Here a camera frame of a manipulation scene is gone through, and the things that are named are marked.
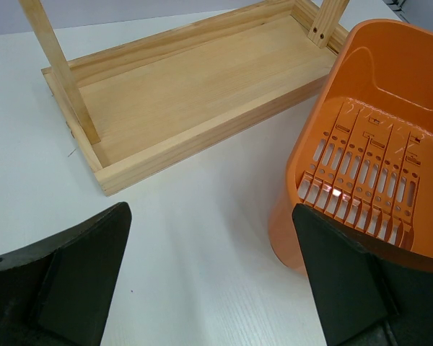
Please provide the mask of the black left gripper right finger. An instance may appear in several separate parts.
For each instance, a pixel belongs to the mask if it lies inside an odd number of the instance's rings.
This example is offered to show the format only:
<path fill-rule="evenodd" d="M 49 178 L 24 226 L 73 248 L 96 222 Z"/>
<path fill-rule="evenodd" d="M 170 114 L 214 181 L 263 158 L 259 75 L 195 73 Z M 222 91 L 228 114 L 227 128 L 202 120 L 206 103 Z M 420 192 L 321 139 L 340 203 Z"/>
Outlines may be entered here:
<path fill-rule="evenodd" d="M 433 258 L 308 205 L 292 221 L 328 345 L 433 345 Z"/>

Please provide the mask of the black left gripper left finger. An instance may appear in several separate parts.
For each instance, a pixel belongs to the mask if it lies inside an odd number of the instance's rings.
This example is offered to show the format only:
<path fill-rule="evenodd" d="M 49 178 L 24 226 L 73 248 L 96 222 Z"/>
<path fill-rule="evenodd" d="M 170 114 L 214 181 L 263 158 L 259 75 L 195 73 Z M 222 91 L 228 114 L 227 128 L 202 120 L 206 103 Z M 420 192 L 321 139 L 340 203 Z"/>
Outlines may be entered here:
<path fill-rule="evenodd" d="M 131 227 L 116 203 L 0 255 L 0 345 L 99 345 Z"/>

